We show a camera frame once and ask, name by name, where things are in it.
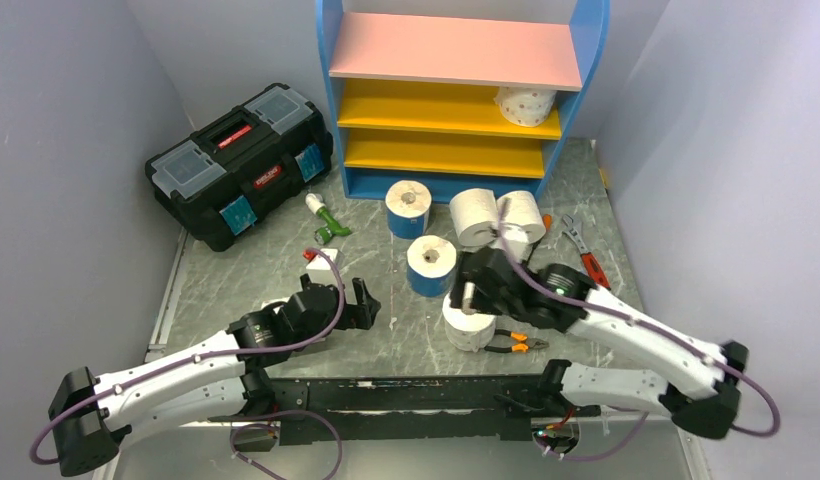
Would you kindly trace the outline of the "white dotted roll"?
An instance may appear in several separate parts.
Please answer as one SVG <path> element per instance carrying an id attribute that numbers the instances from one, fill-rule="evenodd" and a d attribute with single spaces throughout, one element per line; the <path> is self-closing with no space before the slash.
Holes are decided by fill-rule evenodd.
<path id="1" fill-rule="evenodd" d="M 451 307 L 448 295 L 443 298 L 442 314 L 446 337 L 459 350 L 478 352 L 490 344 L 496 328 L 495 315 L 467 315 L 459 308 Z"/>

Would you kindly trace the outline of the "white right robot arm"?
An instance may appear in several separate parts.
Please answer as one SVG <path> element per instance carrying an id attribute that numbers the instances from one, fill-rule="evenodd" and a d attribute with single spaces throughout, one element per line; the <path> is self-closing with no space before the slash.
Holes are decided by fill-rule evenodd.
<path id="1" fill-rule="evenodd" d="M 467 285 L 474 287 L 469 296 Z M 535 408 L 550 415 L 609 406 L 664 416 L 714 440 L 733 427 L 741 400 L 739 375 L 748 359 L 747 348 L 738 342 L 714 344 L 685 336 L 572 267 L 514 268 L 498 248 L 460 254 L 449 296 L 453 307 L 468 298 L 479 313 L 587 339 L 634 362 L 632 369 L 613 369 L 550 360 L 529 395 Z"/>

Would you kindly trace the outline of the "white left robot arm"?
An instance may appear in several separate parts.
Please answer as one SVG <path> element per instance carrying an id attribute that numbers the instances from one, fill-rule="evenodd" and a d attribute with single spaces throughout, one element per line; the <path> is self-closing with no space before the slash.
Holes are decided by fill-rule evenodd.
<path id="1" fill-rule="evenodd" d="M 48 409 L 61 474 L 89 473 L 128 445 L 186 423 L 258 420 L 292 407 L 291 391 L 273 386 L 266 369 L 325 329 L 370 329 L 381 304 L 363 279 L 351 286 L 352 299 L 341 304 L 335 285 L 303 275 L 301 291 L 176 354 L 111 374 L 66 374 Z"/>

